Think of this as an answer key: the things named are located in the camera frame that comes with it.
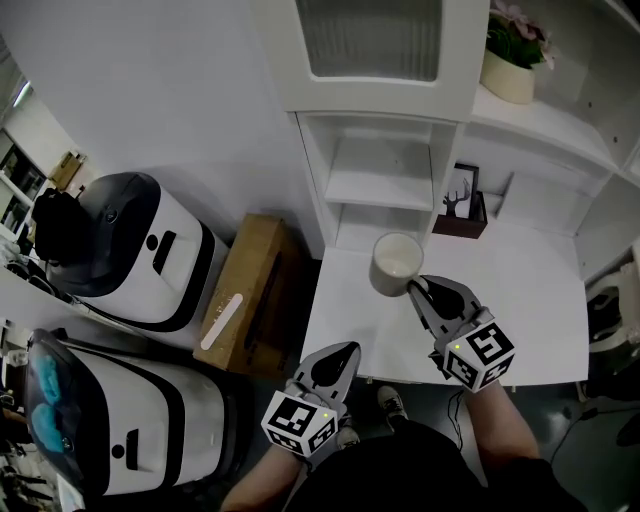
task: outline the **white label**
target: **white label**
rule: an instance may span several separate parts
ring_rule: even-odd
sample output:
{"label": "white label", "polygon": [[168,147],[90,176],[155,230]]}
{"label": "white label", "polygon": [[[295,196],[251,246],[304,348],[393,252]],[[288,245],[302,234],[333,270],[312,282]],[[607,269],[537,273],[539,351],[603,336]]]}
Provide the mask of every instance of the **white label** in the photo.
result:
{"label": "white label", "polygon": [[216,321],[213,322],[213,325],[211,326],[211,329],[209,329],[207,335],[200,342],[200,347],[202,348],[202,350],[209,350],[211,348],[211,345],[213,345],[213,342],[216,341],[216,338],[220,335],[222,329],[225,328],[227,322],[231,320],[231,317],[240,307],[240,304],[242,304],[242,295],[240,293],[236,293],[233,297],[231,297],[231,300],[222,310],[220,316],[218,316]]}

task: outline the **white desk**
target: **white desk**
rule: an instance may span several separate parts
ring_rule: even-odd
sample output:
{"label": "white desk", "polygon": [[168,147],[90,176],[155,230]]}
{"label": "white desk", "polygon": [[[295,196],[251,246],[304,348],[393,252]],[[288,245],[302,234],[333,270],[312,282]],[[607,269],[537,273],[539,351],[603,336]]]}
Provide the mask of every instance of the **white desk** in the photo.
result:
{"label": "white desk", "polygon": [[[328,248],[302,357],[333,343],[362,346],[359,375],[445,381],[428,355],[433,338],[407,295],[387,298],[369,283],[370,254]],[[490,219],[479,240],[431,235],[421,273],[471,288],[516,345],[505,385],[552,384],[587,377],[585,288],[573,240]]]}

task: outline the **white flower pot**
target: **white flower pot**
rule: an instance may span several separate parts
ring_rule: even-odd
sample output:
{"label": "white flower pot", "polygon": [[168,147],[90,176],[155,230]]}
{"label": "white flower pot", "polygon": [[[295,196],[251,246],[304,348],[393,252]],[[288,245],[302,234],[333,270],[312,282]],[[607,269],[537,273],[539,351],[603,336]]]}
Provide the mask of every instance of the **white flower pot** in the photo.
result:
{"label": "white flower pot", "polygon": [[489,50],[484,51],[480,83],[509,103],[527,104],[533,100],[533,69],[515,66]]}

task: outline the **white mug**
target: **white mug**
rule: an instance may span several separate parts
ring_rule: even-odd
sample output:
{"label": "white mug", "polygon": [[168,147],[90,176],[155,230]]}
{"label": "white mug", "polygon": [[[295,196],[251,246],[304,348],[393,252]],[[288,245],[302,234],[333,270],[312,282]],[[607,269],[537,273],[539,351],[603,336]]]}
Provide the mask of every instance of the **white mug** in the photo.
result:
{"label": "white mug", "polygon": [[378,293],[399,297],[422,267],[420,244],[404,233],[387,233],[373,246],[369,280]]}

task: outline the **frosted glass panel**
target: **frosted glass panel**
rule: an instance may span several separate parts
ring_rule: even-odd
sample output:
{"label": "frosted glass panel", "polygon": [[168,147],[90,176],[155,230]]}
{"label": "frosted glass panel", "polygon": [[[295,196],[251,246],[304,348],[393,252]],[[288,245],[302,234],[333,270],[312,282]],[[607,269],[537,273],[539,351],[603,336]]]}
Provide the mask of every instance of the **frosted glass panel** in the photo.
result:
{"label": "frosted glass panel", "polygon": [[296,0],[311,71],[432,82],[442,0]]}

